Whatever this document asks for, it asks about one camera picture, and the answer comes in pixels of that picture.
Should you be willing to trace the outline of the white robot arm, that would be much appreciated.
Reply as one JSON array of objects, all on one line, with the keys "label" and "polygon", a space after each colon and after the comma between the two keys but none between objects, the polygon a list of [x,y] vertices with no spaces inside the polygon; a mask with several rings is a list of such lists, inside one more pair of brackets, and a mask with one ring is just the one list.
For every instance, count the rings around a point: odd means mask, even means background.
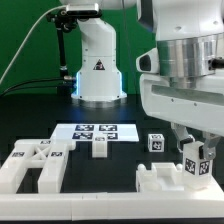
[{"label": "white robot arm", "polygon": [[215,158],[224,136],[224,58],[217,54],[224,34],[224,0],[60,0],[78,20],[82,67],[73,97],[93,103],[122,96],[116,67],[116,32],[100,19],[104,10],[137,7],[138,21],[156,34],[156,47],[136,60],[147,115],[172,124],[180,147],[188,127],[205,133],[201,159]]}]

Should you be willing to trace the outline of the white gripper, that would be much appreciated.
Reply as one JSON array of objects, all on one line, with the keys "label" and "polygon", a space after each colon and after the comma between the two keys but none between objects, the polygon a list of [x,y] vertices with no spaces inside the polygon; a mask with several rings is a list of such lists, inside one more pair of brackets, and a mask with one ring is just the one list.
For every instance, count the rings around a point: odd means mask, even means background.
[{"label": "white gripper", "polygon": [[183,152],[185,144],[194,137],[186,127],[205,131],[203,155],[206,160],[216,157],[216,146],[224,137],[224,90],[211,88],[209,77],[197,81],[197,89],[176,89],[161,76],[142,74],[140,95],[142,107],[148,116],[171,122],[177,140],[177,149]]}]

